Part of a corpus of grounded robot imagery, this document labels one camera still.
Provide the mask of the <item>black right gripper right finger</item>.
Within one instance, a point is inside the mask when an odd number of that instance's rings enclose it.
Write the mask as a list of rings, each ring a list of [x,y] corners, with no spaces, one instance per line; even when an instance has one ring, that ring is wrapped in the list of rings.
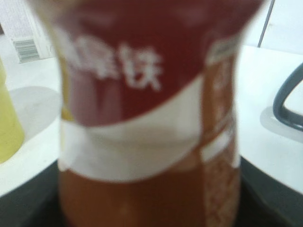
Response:
[[[241,158],[240,227],[301,227],[303,195]]]

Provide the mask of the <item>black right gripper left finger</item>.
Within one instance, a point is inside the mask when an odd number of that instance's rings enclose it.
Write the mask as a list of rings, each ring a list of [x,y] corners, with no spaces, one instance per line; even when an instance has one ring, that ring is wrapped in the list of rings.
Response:
[[[57,161],[0,198],[2,227],[61,227]]]

